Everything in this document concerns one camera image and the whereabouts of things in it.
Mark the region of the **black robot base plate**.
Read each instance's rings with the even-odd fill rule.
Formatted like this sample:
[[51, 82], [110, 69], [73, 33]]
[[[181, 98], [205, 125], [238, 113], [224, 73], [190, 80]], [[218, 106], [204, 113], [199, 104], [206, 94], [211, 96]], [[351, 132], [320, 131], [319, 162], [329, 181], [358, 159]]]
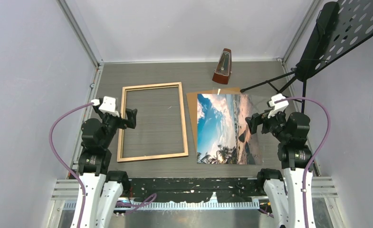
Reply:
[[154, 202], [200, 203], [212, 197], [219, 203], [249, 202], [266, 197], [255, 178], [133, 178], [123, 196], [141, 202], [157, 194]]

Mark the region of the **brown cardboard backing board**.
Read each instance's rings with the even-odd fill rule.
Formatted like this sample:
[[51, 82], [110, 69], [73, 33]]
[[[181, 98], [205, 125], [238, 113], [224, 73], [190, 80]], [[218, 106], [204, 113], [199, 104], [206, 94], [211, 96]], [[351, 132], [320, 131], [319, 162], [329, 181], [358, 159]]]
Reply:
[[191, 120], [191, 129], [194, 141], [194, 147], [197, 152], [197, 128], [198, 128], [198, 105], [197, 105], [197, 96], [198, 94], [240, 94], [239, 87], [228, 87], [228, 88], [213, 88], [211, 90], [199, 91], [199, 92], [190, 92], [186, 94], [188, 110]]

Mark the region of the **black perforated music stand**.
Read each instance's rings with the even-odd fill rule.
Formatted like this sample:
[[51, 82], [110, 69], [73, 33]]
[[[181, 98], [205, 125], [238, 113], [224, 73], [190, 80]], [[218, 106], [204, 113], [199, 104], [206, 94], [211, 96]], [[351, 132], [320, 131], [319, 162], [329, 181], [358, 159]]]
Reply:
[[373, 36], [373, 0], [338, 0], [326, 3], [319, 11], [314, 29], [303, 54], [290, 72], [241, 89], [268, 84], [287, 76], [292, 78], [277, 93], [284, 92], [295, 81], [303, 83], [306, 96], [307, 82], [321, 70]]

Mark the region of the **clear acrylic sheet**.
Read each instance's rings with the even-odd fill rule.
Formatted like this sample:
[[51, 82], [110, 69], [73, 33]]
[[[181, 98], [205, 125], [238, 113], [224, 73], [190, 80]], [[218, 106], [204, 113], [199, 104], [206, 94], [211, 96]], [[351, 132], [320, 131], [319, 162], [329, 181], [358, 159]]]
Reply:
[[241, 92], [240, 87], [229, 86], [229, 85], [218, 85], [213, 87], [209, 94], [216, 95], [244, 95], [249, 99], [249, 104], [256, 112], [262, 112], [268, 109], [267, 101], [274, 95], [274, 92], [266, 87], [257, 87], [246, 92]]

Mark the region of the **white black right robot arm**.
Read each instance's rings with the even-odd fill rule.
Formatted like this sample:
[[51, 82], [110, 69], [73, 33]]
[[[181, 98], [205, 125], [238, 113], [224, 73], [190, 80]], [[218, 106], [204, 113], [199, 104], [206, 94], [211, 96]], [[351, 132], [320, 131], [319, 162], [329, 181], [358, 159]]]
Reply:
[[261, 169], [257, 174], [256, 189], [267, 195], [273, 217], [278, 228], [314, 228], [312, 204], [312, 153], [306, 144], [310, 130], [310, 118], [300, 112], [286, 117], [278, 112], [272, 117], [268, 113], [255, 113], [245, 119], [250, 133], [262, 126], [262, 134], [270, 133], [278, 141], [277, 156], [282, 171]]

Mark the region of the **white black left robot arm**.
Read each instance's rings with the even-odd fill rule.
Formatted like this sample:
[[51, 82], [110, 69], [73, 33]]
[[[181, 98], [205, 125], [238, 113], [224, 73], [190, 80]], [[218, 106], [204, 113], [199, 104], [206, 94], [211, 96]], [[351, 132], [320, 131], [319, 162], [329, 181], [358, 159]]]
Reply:
[[137, 109], [126, 109], [125, 119], [95, 110], [102, 119], [91, 118], [81, 126], [80, 186], [73, 228], [108, 227], [118, 198], [126, 196], [131, 189], [125, 171], [109, 171], [112, 154], [108, 147], [117, 129], [135, 128]]

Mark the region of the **aluminium extrusion rail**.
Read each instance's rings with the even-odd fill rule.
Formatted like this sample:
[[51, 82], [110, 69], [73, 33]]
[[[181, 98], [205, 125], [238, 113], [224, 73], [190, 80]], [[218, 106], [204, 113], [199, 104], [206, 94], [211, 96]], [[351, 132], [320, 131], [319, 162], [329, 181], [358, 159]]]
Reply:
[[[75, 179], [72, 180], [57, 180], [52, 193], [52, 200], [67, 200], [72, 205], [77, 199], [78, 193], [78, 182]], [[312, 197], [313, 198], [338, 198], [337, 190], [330, 177], [314, 177], [312, 180]], [[130, 200], [132, 204], [140, 204], [132, 198], [120, 197], [119, 201]], [[143, 207], [145, 210], [203, 210], [203, 209], [255, 209], [259, 208], [259, 205], [265, 204], [268, 200], [266, 196], [262, 198], [253, 198], [249, 202], [231, 202], [231, 203], [219, 203], [216, 197], [212, 197], [208, 202], [200, 203], [175, 203], [175, 202], [153, 202], [148, 206]]]

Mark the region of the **beach landscape photo print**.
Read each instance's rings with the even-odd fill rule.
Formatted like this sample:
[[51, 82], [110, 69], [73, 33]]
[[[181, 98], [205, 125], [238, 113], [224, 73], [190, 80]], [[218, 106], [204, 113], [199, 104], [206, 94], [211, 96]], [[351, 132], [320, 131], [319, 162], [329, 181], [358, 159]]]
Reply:
[[197, 163], [262, 165], [257, 134], [246, 117], [254, 113], [244, 95], [198, 94]]

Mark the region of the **brown wooden metronome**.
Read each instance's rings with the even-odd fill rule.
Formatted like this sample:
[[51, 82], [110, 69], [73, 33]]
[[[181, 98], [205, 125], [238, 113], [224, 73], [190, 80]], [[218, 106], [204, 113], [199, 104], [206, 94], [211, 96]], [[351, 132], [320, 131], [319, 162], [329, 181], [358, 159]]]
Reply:
[[218, 61], [217, 67], [214, 70], [214, 74], [212, 77], [212, 81], [227, 85], [230, 80], [231, 70], [232, 68], [232, 55], [231, 50], [228, 48], [224, 48], [220, 59]]

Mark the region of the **light wooden picture frame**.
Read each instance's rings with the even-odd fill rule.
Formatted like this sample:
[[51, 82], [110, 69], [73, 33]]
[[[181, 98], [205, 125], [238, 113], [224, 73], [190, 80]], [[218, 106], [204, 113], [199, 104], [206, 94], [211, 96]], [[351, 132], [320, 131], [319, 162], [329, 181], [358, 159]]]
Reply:
[[133, 86], [124, 86], [122, 88], [121, 96], [121, 114], [124, 114], [126, 108], [126, 96], [127, 92], [131, 91], [141, 91], [141, 90], [153, 90], [153, 89], [166, 89], [166, 88], [177, 88], [178, 97], [180, 104], [180, 115], [181, 115], [181, 128], [182, 128], [182, 153], [170, 153], [170, 154], [160, 154], [160, 155], [150, 155], [150, 156], [138, 156], [138, 157], [123, 157], [123, 144], [124, 144], [124, 131], [119, 130], [118, 136], [118, 150], [117, 150], [117, 162], [138, 162], [138, 161], [148, 161], [148, 160], [159, 160], [159, 159], [171, 159], [179, 157], [189, 156], [188, 142], [187, 142], [187, 131], [185, 123], [185, 113], [184, 113], [184, 101], [183, 101], [183, 91], [181, 82], [172, 82], [172, 83], [161, 83], [161, 84], [149, 84], [149, 85], [133, 85]]

